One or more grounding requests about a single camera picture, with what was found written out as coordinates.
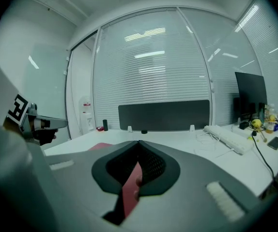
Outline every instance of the black monitor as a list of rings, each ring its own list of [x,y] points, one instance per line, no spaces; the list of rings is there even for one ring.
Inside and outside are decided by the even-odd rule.
[[[259,111],[259,103],[267,104],[264,77],[236,72],[240,94],[240,115],[252,115]]]

